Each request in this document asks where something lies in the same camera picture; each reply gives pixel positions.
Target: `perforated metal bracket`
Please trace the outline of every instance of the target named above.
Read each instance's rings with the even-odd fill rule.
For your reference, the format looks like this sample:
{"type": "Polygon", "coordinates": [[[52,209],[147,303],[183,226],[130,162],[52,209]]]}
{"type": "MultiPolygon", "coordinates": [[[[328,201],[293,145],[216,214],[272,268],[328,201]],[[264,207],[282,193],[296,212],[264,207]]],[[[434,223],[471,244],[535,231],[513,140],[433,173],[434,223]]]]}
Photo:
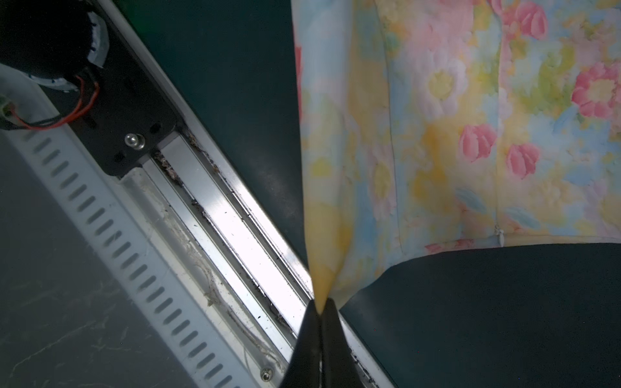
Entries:
{"type": "MultiPolygon", "coordinates": [[[[37,85],[5,66],[0,66],[0,93],[22,99],[42,117],[57,114],[37,85]]],[[[153,243],[156,233],[145,235],[110,188],[115,181],[104,179],[67,126],[4,135],[199,387],[274,386],[248,372],[271,361],[254,357],[261,352],[247,352],[248,341],[230,320],[207,317],[209,301],[199,297],[192,276],[162,249],[165,244],[153,243]]]]}

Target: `dark green surface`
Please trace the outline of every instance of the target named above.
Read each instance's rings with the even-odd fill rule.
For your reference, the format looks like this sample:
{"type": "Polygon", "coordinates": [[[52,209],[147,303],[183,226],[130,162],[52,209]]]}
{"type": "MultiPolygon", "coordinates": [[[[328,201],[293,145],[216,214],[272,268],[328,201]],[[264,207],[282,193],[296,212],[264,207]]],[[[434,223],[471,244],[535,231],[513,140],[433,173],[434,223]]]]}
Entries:
{"type": "MultiPolygon", "coordinates": [[[[117,0],[305,256],[288,0],[117,0]]],[[[462,251],[396,266],[343,313],[403,387],[621,386],[618,245],[462,251]]]]}
{"type": "Polygon", "coordinates": [[[399,387],[621,386],[618,245],[410,260],[342,309],[399,387]]]}

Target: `screw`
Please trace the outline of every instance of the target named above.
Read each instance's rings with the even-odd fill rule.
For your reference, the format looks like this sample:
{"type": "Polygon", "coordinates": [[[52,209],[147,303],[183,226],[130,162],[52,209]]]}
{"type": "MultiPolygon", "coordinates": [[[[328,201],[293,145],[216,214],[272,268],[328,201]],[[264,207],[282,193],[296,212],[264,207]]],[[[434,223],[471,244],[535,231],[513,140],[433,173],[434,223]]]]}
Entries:
{"type": "Polygon", "coordinates": [[[268,382],[271,380],[273,374],[274,371],[272,371],[270,368],[263,368],[261,369],[261,380],[268,382]]]}
{"type": "Polygon", "coordinates": [[[134,150],[141,150],[145,148],[145,137],[136,133],[128,133],[125,135],[125,144],[134,150]]]}

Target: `floral fabric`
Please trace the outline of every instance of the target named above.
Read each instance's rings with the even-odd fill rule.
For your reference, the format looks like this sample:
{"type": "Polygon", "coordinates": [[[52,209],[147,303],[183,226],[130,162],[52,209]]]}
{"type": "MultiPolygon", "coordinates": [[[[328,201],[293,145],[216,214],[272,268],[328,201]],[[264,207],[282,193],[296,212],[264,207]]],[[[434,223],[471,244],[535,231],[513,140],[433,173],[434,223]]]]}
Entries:
{"type": "Polygon", "coordinates": [[[621,241],[619,1],[292,9],[316,294],[442,251],[621,241]]]}

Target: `pink flower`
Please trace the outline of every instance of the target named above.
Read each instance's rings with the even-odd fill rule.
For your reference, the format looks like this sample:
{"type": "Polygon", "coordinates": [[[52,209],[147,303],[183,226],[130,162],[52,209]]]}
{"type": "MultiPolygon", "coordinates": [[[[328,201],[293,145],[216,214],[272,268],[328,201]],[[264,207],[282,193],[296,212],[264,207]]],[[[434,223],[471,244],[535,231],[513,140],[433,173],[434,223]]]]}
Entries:
{"type": "Polygon", "coordinates": [[[296,46],[297,112],[302,119],[302,47],[296,46]]]}
{"type": "Polygon", "coordinates": [[[444,247],[440,244],[429,244],[425,245],[425,249],[427,249],[427,254],[434,255],[436,253],[440,253],[444,251],[444,247]]]}
{"type": "Polygon", "coordinates": [[[502,2],[501,0],[487,0],[489,2],[489,5],[492,7],[492,9],[494,10],[494,12],[497,15],[502,15],[502,2]]]}
{"type": "Polygon", "coordinates": [[[537,40],[545,39],[548,34],[548,18],[543,8],[534,2],[525,1],[515,9],[515,21],[520,24],[524,35],[537,40]]]}
{"type": "Polygon", "coordinates": [[[603,21],[593,26],[587,35],[584,22],[569,26],[571,43],[574,46],[576,63],[579,67],[591,67],[605,57],[606,48],[615,43],[616,28],[611,21],[603,21]]]}
{"type": "Polygon", "coordinates": [[[460,136],[460,152],[469,162],[487,158],[496,142],[496,132],[489,124],[466,125],[460,136]]]}
{"type": "Polygon", "coordinates": [[[621,109],[616,109],[610,121],[610,136],[617,136],[621,133],[621,109]]]}
{"type": "Polygon", "coordinates": [[[621,102],[619,66],[605,66],[598,62],[578,74],[571,100],[585,117],[611,119],[615,104],[621,102]]]}
{"type": "Polygon", "coordinates": [[[425,2],[424,11],[408,26],[410,36],[408,51],[419,55],[442,48],[460,54],[468,61],[470,53],[467,42],[473,33],[473,2],[464,0],[442,0],[425,2]]]}
{"type": "Polygon", "coordinates": [[[474,240],[471,238],[462,238],[460,240],[455,241],[455,249],[470,249],[474,247],[474,240]]]}
{"type": "Polygon", "coordinates": [[[598,236],[621,238],[621,231],[614,225],[604,221],[601,216],[602,201],[608,194],[606,179],[592,181],[582,188],[586,203],[584,204],[584,218],[595,228],[598,236]]]}
{"type": "Polygon", "coordinates": [[[526,175],[535,173],[535,165],[538,160],[539,148],[536,145],[531,143],[513,144],[507,154],[507,168],[520,179],[524,179],[526,175]]]}

